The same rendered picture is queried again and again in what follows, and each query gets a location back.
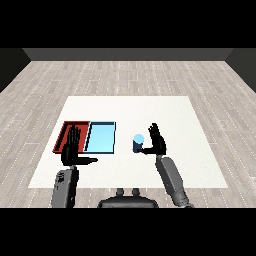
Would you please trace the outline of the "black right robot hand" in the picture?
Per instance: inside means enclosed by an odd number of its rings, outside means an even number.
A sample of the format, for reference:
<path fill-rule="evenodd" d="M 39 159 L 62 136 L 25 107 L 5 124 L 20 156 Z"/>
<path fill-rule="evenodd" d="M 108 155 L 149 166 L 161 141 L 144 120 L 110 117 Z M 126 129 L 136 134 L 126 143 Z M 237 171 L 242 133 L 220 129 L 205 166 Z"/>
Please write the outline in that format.
<path fill-rule="evenodd" d="M 152 140 L 151 148 L 141 148 L 138 150 L 139 153 L 143 154 L 155 154 L 155 155 L 165 155 L 167 148 L 164 138 L 161 136 L 158 125 L 153 123 L 148 128 L 150 138 Z"/>

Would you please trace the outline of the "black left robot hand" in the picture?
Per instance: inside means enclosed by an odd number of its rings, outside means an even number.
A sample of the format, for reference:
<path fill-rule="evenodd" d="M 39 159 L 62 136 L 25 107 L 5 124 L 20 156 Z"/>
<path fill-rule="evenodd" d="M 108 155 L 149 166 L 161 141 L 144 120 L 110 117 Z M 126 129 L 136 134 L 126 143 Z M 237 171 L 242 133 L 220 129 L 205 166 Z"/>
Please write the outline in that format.
<path fill-rule="evenodd" d="M 97 162 L 97 158 L 79 157 L 78 147 L 81 130 L 73 125 L 68 132 L 67 142 L 64 144 L 61 153 L 61 162 L 64 166 L 89 165 Z"/>

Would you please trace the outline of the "red shallow open box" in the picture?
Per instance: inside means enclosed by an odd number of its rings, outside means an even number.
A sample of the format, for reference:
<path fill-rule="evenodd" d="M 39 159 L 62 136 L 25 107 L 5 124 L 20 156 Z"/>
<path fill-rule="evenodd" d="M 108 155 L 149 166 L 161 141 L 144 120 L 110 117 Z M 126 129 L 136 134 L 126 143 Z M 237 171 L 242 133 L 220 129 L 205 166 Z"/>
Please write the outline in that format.
<path fill-rule="evenodd" d="M 78 143 L 78 153 L 83 154 L 86 152 L 86 140 L 89 131 L 90 122 L 89 121 L 65 121 L 62 125 L 58 138 L 56 140 L 55 146 L 52 150 L 55 154 L 60 154 L 64 144 L 67 142 L 67 136 L 70 128 L 74 126 L 80 133 L 80 140 Z"/>

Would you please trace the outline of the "small blue can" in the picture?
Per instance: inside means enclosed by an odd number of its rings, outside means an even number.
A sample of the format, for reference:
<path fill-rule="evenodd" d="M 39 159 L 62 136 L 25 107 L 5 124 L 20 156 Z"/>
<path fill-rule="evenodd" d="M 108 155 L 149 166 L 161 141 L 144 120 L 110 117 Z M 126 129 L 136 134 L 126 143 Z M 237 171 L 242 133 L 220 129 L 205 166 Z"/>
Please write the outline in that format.
<path fill-rule="evenodd" d="M 133 138 L 133 152 L 137 153 L 143 146 L 144 136 L 142 134 L 136 134 Z"/>

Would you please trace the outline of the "light blue shallow open box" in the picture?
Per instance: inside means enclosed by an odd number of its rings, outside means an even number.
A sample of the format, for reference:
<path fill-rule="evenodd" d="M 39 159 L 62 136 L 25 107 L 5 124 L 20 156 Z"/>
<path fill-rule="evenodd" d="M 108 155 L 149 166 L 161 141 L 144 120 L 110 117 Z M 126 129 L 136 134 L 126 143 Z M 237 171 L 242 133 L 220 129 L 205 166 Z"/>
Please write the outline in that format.
<path fill-rule="evenodd" d="M 83 152 L 85 154 L 113 154 L 115 131 L 114 121 L 92 121 L 86 135 Z"/>

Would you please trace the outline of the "dark grey robot body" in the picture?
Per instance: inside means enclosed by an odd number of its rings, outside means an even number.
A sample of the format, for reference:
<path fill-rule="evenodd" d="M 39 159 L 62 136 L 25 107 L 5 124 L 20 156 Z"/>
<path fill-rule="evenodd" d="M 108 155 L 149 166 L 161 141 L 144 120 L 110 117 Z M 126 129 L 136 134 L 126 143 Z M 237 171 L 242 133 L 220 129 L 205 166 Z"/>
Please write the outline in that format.
<path fill-rule="evenodd" d="M 124 189 L 118 188 L 116 195 L 101 200 L 98 208 L 158 208 L 155 200 L 142 197 L 138 188 L 132 189 L 131 196 L 124 195 Z"/>

